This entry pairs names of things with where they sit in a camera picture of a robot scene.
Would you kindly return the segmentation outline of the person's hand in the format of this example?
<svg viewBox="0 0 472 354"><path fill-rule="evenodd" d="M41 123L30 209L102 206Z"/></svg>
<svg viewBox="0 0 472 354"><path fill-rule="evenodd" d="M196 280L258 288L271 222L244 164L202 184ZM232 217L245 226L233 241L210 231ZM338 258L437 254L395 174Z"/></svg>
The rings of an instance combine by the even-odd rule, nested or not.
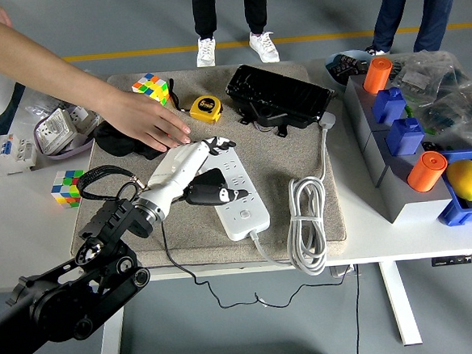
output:
<svg viewBox="0 0 472 354"><path fill-rule="evenodd" d="M93 107L121 133L165 152L191 142L191 129L177 115L143 94L112 90Z"/></svg>

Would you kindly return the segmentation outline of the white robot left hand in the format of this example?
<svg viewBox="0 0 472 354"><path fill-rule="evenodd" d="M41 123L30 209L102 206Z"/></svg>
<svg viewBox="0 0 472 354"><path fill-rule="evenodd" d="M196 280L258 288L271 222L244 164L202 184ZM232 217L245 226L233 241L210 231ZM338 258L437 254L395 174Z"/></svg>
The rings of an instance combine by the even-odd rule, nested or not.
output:
<svg viewBox="0 0 472 354"><path fill-rule="evenodd" d="M162 220L176 198L184 198L192 205L220 206L249 196L245 189L229 189L219 169L207 171L195 179L209 155L218 156L220 150L234 146L234 142L224 137L213 137L168 150L146 189L134 202L135 207Z"/></svg>

